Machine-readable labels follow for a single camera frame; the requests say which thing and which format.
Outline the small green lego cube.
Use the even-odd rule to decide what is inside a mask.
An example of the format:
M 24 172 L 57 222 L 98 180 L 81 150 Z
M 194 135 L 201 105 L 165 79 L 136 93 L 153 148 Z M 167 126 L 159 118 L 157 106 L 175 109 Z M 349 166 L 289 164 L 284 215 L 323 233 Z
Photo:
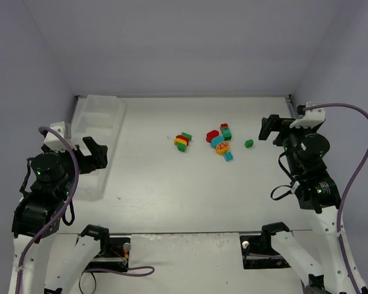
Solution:
M 252 139 L 249 139 L 245 142 L 246 148 L 251 148 L 254 145 L 254 141 Z

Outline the red green blue lego stack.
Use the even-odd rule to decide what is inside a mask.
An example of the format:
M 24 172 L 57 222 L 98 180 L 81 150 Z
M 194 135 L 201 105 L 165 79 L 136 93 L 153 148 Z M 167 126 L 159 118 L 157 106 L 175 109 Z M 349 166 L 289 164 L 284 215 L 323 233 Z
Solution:
M 225 141 L 229 141 L 232 138 L 232 133 L 230 131 L 230 128 L 228 126 L 228 124 L 223 123 L 220 125 L 220 131 L 221 131 L 221 135 L 224 138 Z

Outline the small blue lego brick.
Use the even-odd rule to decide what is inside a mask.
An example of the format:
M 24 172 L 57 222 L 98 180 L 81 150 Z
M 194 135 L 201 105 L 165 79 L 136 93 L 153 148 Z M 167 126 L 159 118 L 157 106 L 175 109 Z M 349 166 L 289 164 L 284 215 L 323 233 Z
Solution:
M 223 154 L 223 157 L 224 157 L 224 159 L 225 159 L 226 162 L 230 162 L 234 158 L 231 152 L 224 153 Z

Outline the yellow round patterned lego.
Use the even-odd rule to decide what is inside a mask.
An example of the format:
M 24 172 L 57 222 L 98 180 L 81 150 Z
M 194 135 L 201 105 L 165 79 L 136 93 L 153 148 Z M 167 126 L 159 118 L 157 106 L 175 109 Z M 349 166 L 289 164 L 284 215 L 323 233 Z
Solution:
M 224 155 L 229 151 L 229 143 L 224 141 L 217 145 L 215 151 L 218 155 Z

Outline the teal oval lego brick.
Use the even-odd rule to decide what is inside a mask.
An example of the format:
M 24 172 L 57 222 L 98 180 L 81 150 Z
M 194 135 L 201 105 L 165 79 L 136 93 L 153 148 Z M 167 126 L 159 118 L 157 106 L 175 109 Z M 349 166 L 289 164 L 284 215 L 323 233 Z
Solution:
M 211 142 L 210 142 L 210 144 L 211 144 L 211 147 L 213 148 L 213 149 L 216 149 L 217 148 L 217 146 L 220 144 L 220 143 L 222 143 L 222 142 L 224 142 L 224 138 L 222 137 L 222 136 L 217 136 L 217 137 L 214 137 L 212 140 L 211 140 Z

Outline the red oval lego brick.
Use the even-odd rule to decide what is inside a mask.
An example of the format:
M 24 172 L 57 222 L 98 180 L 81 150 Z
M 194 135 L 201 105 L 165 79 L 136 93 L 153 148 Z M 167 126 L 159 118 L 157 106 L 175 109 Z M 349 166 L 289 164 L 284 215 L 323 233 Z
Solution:
M 219 136 L 219 131 L 218 130 L 211 130 L 210 132 L 208 132 L 206 134 L 206 142 L 211 143 L 211 141 L 215 138 Z

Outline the yellow curved lego brick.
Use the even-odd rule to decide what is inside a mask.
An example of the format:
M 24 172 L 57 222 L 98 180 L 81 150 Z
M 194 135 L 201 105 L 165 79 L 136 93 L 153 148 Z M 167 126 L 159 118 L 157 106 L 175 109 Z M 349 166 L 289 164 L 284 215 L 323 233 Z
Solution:
M 186 140 L 181 139 L 181 138 L 175 138 L 174 139 L 174 145 L 177 145 L 177 143 L 188 145 L 188 142 Z

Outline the green curved lego bottom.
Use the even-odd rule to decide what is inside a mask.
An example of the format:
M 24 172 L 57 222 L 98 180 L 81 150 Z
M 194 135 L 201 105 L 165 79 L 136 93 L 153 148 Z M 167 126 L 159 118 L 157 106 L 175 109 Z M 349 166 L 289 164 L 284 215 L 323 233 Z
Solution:
M 186 149 L 187 149 L 187 145 L 184 145 L 184 144 L 181 144 L 181 143 L 177 143 L 176 145 L 177 149 L 180 151 L 180 152 L 185 152 Z

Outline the green curved lego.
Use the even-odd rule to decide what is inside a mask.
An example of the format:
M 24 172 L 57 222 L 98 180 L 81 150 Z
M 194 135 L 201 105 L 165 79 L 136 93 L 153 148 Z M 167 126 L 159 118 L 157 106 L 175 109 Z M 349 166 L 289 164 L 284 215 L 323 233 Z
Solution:
M 177 149 L 180 151 L 180 152 L 185 152 L 186 149 L 187 149 L 187 145 L 184 145 L 184 144 L 181 144 L 181 143 L 177 143 L 176 145 Z
M 190 134 L 188 134 L 188 133 L 182 132 L 181 135 L 184 136 L 185 138 L 187 138 L 188 141 L 191 141 L 192 140 L 192 136 Z

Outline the red curved lego brick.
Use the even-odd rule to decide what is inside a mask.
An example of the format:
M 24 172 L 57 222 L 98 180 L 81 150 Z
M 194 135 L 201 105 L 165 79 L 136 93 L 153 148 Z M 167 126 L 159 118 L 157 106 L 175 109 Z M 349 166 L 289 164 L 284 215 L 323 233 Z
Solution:
M 182 135 L 177 135 L 176 138 L 175 138 L 175 141 L 178 142 L 178 143 L 181 143 L 181 144 L 188 145 L 190 140 L 188 139 L 188 137 L 185 137 L 185 136 L 182 136 Z

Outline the green curved lego top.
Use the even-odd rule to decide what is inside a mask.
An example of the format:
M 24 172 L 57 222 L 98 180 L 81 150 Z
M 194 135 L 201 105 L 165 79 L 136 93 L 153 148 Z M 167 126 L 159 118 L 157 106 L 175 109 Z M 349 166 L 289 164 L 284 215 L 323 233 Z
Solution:
M 188 134 L 188 133 L 182 132 L 181 135 L 184 136 L 185 138 L 187 138 L 188 141 L 191 141 L 192 140 L 192 136 L 190 134 Z

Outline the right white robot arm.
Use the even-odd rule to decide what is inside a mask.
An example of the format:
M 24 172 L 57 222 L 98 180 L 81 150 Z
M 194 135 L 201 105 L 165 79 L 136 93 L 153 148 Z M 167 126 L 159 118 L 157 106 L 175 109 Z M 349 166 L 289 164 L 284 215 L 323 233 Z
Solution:
M 354 265 L 349 245 L 344 242 L 342 199 L 334 180 L 329 176 L 323 157 L 330 149 L 328 140 L 318 134 L 318 127 L 294 127 L 295 120 L 270 115 L 261 121 L 259 140 L 273 141 L 283 147 L 282 157 L 288 165 L 280 168 L 288 176 L 289 191 L 317 235 L 315 242 L 320 254 L 316 261 L 283 223 L 273 229 L 263 227 L 262 236 L 269 247 L 280 254 L 300 277 L 306 293 L 368 293 L 368 286 Z

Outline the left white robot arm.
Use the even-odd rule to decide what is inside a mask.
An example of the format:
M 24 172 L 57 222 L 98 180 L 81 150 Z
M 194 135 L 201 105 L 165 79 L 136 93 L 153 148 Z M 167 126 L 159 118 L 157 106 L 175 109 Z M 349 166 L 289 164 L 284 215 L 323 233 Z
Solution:
M 108 228 L 89 224 L 76 245 L 65 251 L 56 273 L 47 275 L 59 226 L 73 223 L 64 214 L 74 212 L 72 199 L 80 175 L 104 169 L 108 163 L 106 145 L 97 144 L 92 137 L 82 140 L 90 151 L 87 156 L 79 146 L 61 138 L 63 149 L 43 145 L 40 154 L 27 160 L 26 174 L 35 174 L 36 180 L 30 190 L 26 190 L 27 180 L 23 181 L 22 198 L 14 211 L 14 281 L 10 285 L 15 293 L 69 293 L 89 262 L 110 244 Z

